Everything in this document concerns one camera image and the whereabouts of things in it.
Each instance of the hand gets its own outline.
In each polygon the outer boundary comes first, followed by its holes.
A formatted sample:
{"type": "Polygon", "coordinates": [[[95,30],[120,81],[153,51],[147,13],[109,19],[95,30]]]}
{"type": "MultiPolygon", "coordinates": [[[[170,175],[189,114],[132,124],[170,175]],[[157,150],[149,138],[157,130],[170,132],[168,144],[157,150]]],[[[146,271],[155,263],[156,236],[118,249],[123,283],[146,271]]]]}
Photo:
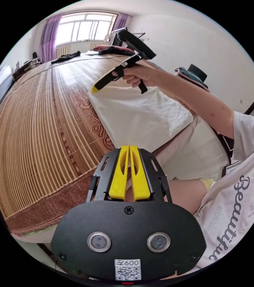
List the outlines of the hand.
{"type": "MultiPolygon", "coordinates": [[[[131,85],[133,88],[140,84],[143,80],[146,87],[156,87],[160,85],[161,70],[155,68],[145,67],[142,65],[136,65],[131,68],[126,68],[123,70],[123,79],[126,80],[127,84],[131,85]]],[[[116,72],[112,72],[113,76],[118,76],[116,72]]]]}

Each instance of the woven bamboo mat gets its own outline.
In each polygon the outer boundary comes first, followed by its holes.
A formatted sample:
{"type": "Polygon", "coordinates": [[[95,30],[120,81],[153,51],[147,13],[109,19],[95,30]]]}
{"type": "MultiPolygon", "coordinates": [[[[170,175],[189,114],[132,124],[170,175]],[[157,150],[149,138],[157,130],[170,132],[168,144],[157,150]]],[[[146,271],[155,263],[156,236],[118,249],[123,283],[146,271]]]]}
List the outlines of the woven bamboo mat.
{"type": "Polygon", "coordinates": [[[0,105],[0,209],[10,231],[50,226],[85,201],[95,168],[114,148],[87,92],[125,58],[45,63],[9,90],[0,105]]]}

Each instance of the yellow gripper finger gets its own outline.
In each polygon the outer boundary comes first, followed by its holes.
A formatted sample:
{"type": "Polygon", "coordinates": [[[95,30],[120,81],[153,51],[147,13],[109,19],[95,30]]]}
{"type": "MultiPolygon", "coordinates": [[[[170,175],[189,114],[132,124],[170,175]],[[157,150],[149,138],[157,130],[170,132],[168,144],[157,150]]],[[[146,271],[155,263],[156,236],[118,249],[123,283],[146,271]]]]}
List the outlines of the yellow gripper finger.
{"type": "Polygon", "coordinates": [[[134,201],[149,199],[150,190],[140,158],[138,147],[130,146],[131,176],[134,201]]]}
{"type": "Polygon", "coordinates": [[[109,189],[109,197],[125,201],[127,174],[128,174],[129,146],[122,146],[117,165],[115,167],[113,180],[109,189]]]}

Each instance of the black chair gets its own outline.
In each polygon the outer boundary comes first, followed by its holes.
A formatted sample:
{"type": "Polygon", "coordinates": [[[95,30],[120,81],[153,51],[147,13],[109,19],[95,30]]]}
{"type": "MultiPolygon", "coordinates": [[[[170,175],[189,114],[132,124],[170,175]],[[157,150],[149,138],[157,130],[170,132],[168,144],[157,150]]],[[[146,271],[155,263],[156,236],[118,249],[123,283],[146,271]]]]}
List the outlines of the black chair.
{"type": "Polygon", "coordinates": [[[207,74],[193,64],[189,66],[188,71],[199,77],[202,82],[204,82],[207,78],[207,74]]]}

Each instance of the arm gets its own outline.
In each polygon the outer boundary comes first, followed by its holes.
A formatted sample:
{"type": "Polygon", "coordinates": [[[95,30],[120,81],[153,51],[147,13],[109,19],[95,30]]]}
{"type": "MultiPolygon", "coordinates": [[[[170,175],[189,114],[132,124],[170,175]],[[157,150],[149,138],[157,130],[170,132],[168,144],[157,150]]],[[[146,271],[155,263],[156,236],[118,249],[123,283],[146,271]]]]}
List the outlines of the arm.
{"type": "Polygon", "coordinates": [[[234,113],[226,104],[200,87],[180,78],[162,72],[157,85],[171,98],[187,104],[218,133],[234,138],[234,113]]]}

